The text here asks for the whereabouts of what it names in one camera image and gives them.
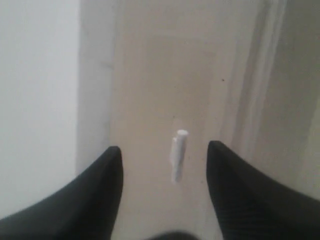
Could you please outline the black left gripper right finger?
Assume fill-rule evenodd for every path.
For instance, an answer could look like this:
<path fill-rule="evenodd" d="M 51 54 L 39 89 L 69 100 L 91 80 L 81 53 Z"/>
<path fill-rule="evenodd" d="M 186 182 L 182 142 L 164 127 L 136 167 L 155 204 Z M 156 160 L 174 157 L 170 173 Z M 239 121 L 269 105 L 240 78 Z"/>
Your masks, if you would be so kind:
<path fill-rule="evenodd" d="M 265 175 L 225 144 L 208 144 L 206 180 L 225 240 L 318 240 L 320 202 Z"/>

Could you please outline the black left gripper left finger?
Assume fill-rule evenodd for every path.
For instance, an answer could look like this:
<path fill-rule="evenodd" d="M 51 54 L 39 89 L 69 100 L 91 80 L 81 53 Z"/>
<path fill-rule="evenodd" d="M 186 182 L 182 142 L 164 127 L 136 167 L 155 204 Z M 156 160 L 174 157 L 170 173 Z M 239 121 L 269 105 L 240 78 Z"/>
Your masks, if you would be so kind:
<path fill-rule="evenodd" d="M 2 240 L 109 240 L 123 191 L 123 160 L 109 147 L 66 186 L 0 221 Z"/>

